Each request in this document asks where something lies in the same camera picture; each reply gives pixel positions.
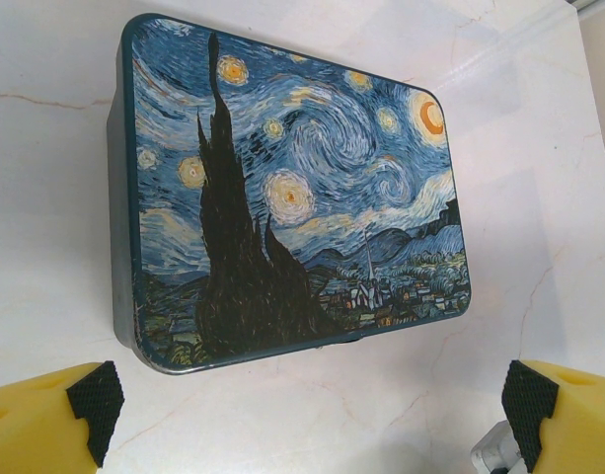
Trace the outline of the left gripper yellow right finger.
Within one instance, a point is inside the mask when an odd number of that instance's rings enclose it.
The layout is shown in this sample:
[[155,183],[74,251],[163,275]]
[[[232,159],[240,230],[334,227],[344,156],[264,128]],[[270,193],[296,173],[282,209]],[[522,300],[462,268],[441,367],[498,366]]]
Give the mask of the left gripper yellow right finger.
[[501,403],[530,473],[605,473],[605,377],[514,360]]

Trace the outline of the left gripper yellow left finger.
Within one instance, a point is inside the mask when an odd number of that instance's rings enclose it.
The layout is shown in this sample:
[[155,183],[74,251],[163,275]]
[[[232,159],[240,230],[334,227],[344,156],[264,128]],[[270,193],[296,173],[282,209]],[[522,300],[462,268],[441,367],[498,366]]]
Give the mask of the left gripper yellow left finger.
[[95,473],[124,395],[114,362],[89,362],[0,387],[0,473]]

